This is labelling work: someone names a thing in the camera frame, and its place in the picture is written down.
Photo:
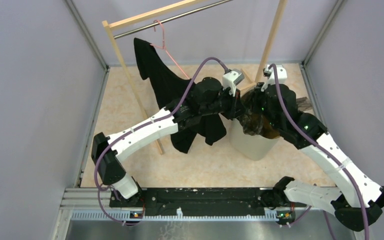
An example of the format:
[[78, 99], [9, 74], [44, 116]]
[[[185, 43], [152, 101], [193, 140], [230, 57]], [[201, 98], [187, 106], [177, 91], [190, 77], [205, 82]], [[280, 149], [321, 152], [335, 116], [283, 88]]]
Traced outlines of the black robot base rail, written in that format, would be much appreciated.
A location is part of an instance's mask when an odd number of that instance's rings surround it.
[[146, 216], [246, 217], [264, 216], [267, 210], [291, 207], [271, 188], [147, 188], [139, 194]]

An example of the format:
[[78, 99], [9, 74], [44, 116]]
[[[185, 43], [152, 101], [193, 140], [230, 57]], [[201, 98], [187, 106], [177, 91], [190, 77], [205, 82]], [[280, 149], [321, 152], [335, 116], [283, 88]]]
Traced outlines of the dark translucent trash bag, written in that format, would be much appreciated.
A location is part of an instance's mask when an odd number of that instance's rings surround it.
[[250, 107], [252, 105], [252, 91], [247, 91], [241, 97], [242, 104], [247, 108], [244, 115], [238, 117], [238, 121], [242, 126], [243, 133], [250, 136], [260, 135], [267, 139], [277, 139], [280, 133], [273, 129], [266, 117], [252, 113]]

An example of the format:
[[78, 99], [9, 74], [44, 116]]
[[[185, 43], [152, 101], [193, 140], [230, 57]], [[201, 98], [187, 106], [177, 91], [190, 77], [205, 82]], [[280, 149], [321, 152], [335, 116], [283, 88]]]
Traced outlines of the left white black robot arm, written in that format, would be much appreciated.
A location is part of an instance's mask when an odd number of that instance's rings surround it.
[[187, 94], [172, 100], [144, 121], [109, 136], [100, 132], [93, 137], [91, 158], [94, 178], [115, 191], [115, 197], [129, 207], [140, 202], [141, 188], [125, 170], [122, 162], [130, 155], [162, 137], [191, 131], [217, 141], [224, 135], [220, 117], [228, 120], [244, 112], [237, 88], [244, 76], [230, 71], [219, 81], [206, 77], [196, 85], [186, 87]]

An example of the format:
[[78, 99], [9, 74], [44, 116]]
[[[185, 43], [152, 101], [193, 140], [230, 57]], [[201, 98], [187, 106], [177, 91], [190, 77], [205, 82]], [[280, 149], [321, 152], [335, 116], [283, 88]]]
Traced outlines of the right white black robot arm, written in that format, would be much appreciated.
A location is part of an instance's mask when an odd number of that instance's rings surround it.
[[384, 207], [384, 185], [356, 166], [317, 117], [298, 109], [294, 91], [285, 84], [260, 82], [251, 92], [251, 110], [267, 118], [273, 130], [313, 160], [334, 182], [333, 187], [320, 187], [285, 176], [273, 189], [277, 205], [310, 205], [334, 215], [355, 232], [379, 219]]

